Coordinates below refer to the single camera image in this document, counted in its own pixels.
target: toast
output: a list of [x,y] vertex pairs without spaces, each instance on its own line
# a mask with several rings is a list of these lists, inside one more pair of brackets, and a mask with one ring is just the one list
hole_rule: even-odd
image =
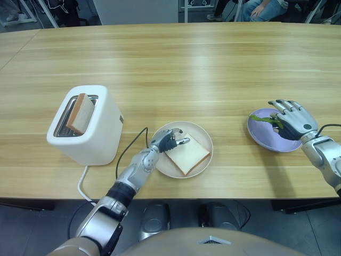
[[190,142],[179,145],[169,150],[166,155],[187,176],[194,167],[199,165],[210,152],[197,142],[189,133],[184,138],[190,138]]

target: wooden table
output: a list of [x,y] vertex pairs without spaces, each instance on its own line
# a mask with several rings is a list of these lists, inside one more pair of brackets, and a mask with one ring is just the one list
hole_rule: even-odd
[[[246,120],[268,100],[283,98],[303,104],[320,126],[339,123],[340,40],[339,26],[284,23],[1,34],[0,197],[80,198],[83,167],[50,146],[46,132],[66,93],[87,84],[105,85],[124,113],[118,155],[145,126],[151,136],[178,120],[201,125],[213,140],[204,173],[177,180],[154,171],[136,198],[334,197],[301,150],[260,147]],[[341,141],[336,127],[324,134]],[[141,138],[120,171],[143,147]],[[92,198],[113,184],[116,161],[90,168],[84,190]]]

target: chair leg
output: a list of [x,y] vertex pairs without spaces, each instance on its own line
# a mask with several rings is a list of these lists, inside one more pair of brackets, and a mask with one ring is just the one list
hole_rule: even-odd
[[85,25],[90,26],[89,22],[86,19],[78,18],[79,21],[85,22]]

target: bread slice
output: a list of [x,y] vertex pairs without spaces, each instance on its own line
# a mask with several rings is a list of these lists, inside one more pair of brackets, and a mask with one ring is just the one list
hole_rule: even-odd
[[209,155],[210,152],[190,136],[189,133],[187,133],[184,138],[190,138],[190,142],[179,145],[165,153],[183,174],[187,176],[194,167],[200,164]]
[[85,93],[81,93],[78,95],[74,108],[66,123],[66,127],[78,134],[84,134],[94,109],[95,105],[93,105],[89,97]]

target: shoe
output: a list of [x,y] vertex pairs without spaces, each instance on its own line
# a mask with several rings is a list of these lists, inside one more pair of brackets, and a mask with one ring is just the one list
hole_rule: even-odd
[[10,14],[10,15],[7,17],[6,21],[14,21],[14,20],[17,20],[18,17],[19,17],[19,14],[18,14],[18,13]]
[[206,19],[208,20],[216,20],[216,21],[222,21],[222,16],[214,16],[214,14],[209,14],[208,16],[206,16]]
[[18,14],[18,20],[26,20],[28,17],[26,13],[19,13]]

